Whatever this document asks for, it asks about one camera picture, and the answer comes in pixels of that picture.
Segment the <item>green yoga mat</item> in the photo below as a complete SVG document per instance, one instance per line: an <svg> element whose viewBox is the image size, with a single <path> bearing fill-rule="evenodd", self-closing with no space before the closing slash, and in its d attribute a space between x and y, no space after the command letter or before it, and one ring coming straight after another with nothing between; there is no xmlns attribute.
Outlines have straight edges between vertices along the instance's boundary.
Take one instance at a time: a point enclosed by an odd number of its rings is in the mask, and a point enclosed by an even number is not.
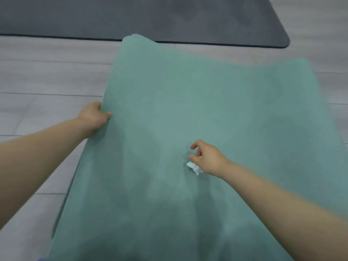
<svg viewBox="0 0 348 261"><path fill-rule="evenodd" d="M304 59L239 66L123 40L49 261L290 260L224 181L185 164L201 138L347 216L348 160Z"/></svg>

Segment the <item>light gray wood floor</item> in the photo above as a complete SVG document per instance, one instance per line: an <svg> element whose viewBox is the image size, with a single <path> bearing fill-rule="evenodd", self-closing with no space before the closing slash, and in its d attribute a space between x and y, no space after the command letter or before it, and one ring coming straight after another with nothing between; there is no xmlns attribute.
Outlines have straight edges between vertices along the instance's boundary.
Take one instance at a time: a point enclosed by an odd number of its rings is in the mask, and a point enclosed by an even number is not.
<svg viewBox="0 0 348 261"><path fill-rule="evenodd" d="M171 45L235 63L309 59L348 143L348 0L271 0L291 38L286 49ZM101 100L120 43L0 37L0 142L73 118ZM0 232L0 260L37 260L84 143Z"/></svg>

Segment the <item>bare skin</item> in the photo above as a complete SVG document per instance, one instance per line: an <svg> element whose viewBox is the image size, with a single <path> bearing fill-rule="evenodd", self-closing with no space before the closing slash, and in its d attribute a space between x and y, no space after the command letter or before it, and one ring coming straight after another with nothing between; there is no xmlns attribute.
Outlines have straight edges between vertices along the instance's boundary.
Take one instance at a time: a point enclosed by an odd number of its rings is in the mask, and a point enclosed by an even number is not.
<svg viewBox="0 0 348 261"><path fill-rule="evenodd" d="M111 118L99 107L100 102L94 102L75 119L0 144L0 229L60 163Z"/></svg>
<svg viewBox="0 0 348 261"><path fill-rule="evenodd" d="M207 174L226 181L294 260L348 260L348 225L319 206L229 161L197 140L189 158Z"/></svg>

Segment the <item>white wipe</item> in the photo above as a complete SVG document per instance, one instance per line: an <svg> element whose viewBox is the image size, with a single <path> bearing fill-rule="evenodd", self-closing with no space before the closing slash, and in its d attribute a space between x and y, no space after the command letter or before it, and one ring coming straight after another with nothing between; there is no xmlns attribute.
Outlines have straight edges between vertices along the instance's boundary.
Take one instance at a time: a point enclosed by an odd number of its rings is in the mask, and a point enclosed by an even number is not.
<svg viewBox="0 0 348 261"><path fill-rule="evenodd" d="M197 176L199 175L199 173L203 173L203 170L201 170L201 168L198 167L194 162L188 162L186 166L192 168L193 171L197 174Z"/></svg>

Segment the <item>forearm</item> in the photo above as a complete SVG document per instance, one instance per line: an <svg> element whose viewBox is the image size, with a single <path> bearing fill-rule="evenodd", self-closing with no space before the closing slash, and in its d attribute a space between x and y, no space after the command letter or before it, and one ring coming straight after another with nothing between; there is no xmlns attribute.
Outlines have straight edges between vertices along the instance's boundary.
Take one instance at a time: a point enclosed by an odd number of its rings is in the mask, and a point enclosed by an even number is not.
<svg viewBox="0 0 348 261"><path fill-rule="evenodd" d="M85 137L73 119L0 144L0 228Z"/></svg>
<svg viewBox="0 0 348 261"><path fill-rule="evenodd" d="M348 258L348 226L340 218L236 164L222 178L295 260Z"/></svg>

